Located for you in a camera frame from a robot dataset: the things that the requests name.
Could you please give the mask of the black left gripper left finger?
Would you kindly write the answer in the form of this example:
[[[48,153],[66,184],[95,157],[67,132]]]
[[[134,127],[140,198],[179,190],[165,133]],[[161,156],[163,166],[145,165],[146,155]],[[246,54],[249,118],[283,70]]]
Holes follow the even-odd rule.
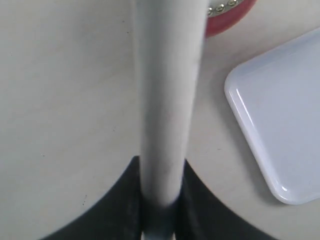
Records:
[[[88,211],[45,240],[140,240],[140,159],[134,156],[112,188]]]

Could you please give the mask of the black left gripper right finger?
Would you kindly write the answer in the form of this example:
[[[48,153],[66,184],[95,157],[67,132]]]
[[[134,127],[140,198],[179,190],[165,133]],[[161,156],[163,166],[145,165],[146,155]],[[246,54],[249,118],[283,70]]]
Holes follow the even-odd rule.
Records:
[[[176,217],[177,240],[273,240],[224,205],[185,161]]]

